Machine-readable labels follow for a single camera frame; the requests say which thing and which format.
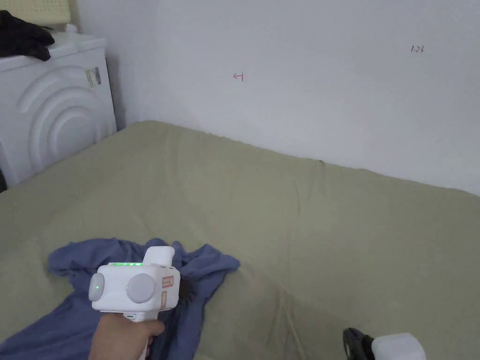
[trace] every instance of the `blue cloth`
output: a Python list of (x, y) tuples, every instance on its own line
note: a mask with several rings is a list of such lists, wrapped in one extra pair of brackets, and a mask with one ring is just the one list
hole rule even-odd
[[(55, 250), (48, 258), (48, 270), (67, 276), (73, 293), (50, 314), (7, 339), (0, 346), (0, 359), (87, 359), (101, 316), (88, 300), (91, 276), (109, 262), (141, 262), (147, 248), (163, 245), (161, 239), (151, 239), (145, 246), (118, 239), (92, 239)], [(240, 266), (238, 260), (210, 245), (194, 252), (185, 252), (179, 242), (172, 246), (172, 264), (180, 271), (182, 281), (188, 280), (192, 295), (189, 301), (180, 300), (175, 309), (159, 313), (165, 332), (152, 344), (152, 360), (193, 358), (200, 341), (204, 305), (225, 275)]]

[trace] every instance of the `device handle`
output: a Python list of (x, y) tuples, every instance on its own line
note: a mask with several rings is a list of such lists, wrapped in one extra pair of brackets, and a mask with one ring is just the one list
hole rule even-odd
[[(134, 323), (139, 323), (142, 321), (148, 321), (148, 320), (156, 320), (158, 318), (158, 311), (152, 311), (152, 312), (124, 312), (123, 316), (126, 317), (127, 319), (133, 321)], [(147, 354), (147, 347), (148, 347), (148, 339), (147, 343), (145, 344), (145, 349), (143, 353), (140, 355), (139, 360), (145, 360), (146, 354)]]

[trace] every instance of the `hand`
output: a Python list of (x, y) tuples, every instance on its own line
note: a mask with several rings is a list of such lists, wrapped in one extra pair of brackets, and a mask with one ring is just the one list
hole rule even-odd
[(103, 315), (93, 336), (88, 360), (138, 360), (153, 336), (163, 333), (158, 320), (134, 323), (122, 314)]

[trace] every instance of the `green led light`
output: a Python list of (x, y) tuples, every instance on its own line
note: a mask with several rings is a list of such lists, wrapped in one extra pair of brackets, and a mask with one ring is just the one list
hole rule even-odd
[(143, 263), (112, 263), (112, 265), (142, 266)]

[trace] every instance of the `white wall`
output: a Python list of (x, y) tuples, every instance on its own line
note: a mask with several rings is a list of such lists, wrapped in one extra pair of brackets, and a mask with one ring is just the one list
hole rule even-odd
[(109, 41), (120, 124), (480, 194), (478, 1), (78, 0), (78, 14)]

